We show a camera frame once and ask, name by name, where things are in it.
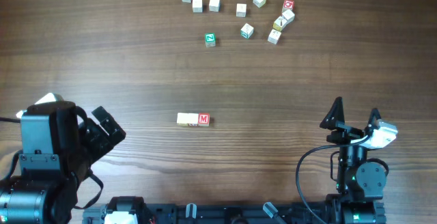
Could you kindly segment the red U side block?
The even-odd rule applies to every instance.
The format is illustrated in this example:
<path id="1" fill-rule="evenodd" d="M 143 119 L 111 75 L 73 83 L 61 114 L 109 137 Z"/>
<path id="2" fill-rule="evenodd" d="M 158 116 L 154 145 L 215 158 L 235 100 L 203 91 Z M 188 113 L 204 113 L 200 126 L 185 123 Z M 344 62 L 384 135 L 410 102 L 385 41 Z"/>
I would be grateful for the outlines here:
<path id="1" fill-rule="evenodd" d="M 187 124 L 189 126 L 198 126 L 199 125 L 199 114 L 198 113 L 187 113 Z"/>

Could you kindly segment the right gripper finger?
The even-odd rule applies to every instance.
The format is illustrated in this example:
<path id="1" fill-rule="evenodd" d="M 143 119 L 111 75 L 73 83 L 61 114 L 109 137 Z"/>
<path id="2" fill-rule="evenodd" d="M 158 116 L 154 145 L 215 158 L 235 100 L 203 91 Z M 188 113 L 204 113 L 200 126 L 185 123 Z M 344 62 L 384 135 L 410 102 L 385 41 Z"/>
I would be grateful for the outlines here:
<path id="1" fill-rule="evenodd" d="M 377 108 L 371 110 L 367 127 L 365 128 L 366 135 L 372 135 L 374 130 L 380 128 L 379 120 L 381 119 L 380 112 Z"/>
<path id="2" fill-rule="evenodd" d="M 345 117 L 343 112 L 343 98 L 337 97 L 327 113 L 325 118 L 320 123 L 320 128 L 328 130 L 344 129 Z"/>

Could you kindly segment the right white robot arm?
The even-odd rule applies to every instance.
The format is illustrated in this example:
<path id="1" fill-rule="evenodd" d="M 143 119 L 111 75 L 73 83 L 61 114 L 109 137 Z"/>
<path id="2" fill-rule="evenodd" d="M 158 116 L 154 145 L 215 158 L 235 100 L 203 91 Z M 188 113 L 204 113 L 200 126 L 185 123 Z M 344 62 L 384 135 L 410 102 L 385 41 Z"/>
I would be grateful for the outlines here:
<path id="1" fill-rule="evenodd" d="M 386 223 L 383 189 L 388 165 L 378 158 L 368 158 L 370 150 L 379 150 L 394 141 L 397 127 L 382 120 L 373 109 L 364 129 L 346 125 L 341 97 L 335 99 L 320 128 L 331 134 L 326 140 L 338 145 L 337 193 L 326 196 L 323 220 L 340 224 Z"/>

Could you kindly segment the red M letter block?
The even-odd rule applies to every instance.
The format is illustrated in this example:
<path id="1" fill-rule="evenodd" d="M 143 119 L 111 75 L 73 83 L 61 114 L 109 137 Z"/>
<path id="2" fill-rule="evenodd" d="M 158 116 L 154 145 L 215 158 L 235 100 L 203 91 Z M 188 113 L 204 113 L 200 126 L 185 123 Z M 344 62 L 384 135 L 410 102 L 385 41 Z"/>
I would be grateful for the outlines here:
<path id="1" fill-rule="evenodd" d="M 198 125 L 199 126 L 209 126 L 210 125 L 210 114 L 209 113 L 200 113 L 198 117 Z"/>

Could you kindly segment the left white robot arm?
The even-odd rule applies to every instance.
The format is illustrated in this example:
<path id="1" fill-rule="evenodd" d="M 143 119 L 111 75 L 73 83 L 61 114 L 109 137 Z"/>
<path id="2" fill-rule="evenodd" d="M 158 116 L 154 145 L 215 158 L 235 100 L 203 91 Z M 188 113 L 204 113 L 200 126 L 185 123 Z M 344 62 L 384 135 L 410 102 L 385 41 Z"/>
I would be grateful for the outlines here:
<path id="1" fill-rule="evenodd" d="M 103 107 L 94 118 L 70 101 L 34 104 L 20 119 L 23 148 L 1 179 L 2 223 L 68 223 L 91 166 L 126 137 Z"/>

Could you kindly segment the yellow-edged white block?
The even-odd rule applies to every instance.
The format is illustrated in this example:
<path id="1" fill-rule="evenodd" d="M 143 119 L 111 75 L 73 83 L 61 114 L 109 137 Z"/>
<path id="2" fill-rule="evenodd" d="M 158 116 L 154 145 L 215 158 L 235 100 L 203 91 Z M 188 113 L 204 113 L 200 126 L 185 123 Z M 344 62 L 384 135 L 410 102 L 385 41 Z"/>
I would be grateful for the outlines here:
<path id="1" fill-rule="evenodd" d="M 188 125 L 187 113 L 178 113 L 177 125 L 180 125 L 180 126 L 187 126 Z"/>

